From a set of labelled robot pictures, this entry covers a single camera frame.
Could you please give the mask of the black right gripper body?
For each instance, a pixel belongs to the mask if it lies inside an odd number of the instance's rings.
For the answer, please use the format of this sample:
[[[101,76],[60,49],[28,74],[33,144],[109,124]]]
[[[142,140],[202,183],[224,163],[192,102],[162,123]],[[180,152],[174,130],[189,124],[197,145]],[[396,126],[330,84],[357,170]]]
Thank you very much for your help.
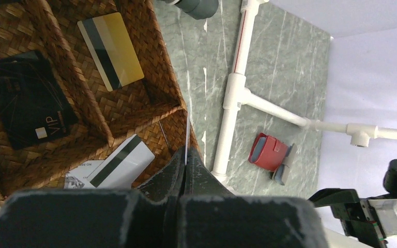
[[[329,206],[344,233],[371,247],[387,247],[397,236],[397,159],[389,162],[383,179],[387,194],[361,198],[355,189],[325,188],[313,194],[316,208]]]

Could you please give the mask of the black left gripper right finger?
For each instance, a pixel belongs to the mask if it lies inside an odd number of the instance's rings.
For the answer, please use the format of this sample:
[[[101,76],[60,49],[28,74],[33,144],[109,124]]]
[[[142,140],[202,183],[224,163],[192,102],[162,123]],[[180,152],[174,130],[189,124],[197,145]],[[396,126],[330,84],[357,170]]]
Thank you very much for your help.
[[[191,194],[193,150],[178,149],[185,192],[178,202],[178,247],[328,247],[313,204],[303,198]]]

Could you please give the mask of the gold VIP card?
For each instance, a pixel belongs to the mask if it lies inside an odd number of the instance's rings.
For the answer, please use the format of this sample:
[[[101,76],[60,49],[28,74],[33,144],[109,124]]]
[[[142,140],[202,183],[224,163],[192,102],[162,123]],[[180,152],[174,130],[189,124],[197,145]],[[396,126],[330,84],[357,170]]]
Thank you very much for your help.
[[[78,21],[77,26],[108,91],[121,89],[144,78],[119,12]]]

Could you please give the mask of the black VIP card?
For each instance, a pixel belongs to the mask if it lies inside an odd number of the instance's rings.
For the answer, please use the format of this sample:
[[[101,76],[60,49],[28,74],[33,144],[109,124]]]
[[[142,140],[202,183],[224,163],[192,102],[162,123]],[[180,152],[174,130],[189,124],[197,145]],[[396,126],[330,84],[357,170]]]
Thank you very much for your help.
[[[15,150],[66,137],[79,121],[39,50],[0,59],[0,118]]]

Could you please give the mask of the white magnetic stripe card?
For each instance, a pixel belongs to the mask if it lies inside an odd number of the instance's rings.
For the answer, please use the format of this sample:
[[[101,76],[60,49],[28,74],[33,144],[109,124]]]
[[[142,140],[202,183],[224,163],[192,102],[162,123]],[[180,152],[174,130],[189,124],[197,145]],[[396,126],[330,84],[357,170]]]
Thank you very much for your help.
[[[135,134],[121,143],[87,180],[98,189],[129,189],[154,159],[155,155]]]

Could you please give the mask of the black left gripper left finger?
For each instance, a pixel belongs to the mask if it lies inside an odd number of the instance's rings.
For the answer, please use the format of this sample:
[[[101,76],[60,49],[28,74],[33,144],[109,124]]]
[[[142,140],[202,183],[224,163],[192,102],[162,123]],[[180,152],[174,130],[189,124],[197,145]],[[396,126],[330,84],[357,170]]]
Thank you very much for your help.
[[[160,200],[139,190],[24,190],[0,210],[0,247],[184,247],[178,203],[186,149]]]

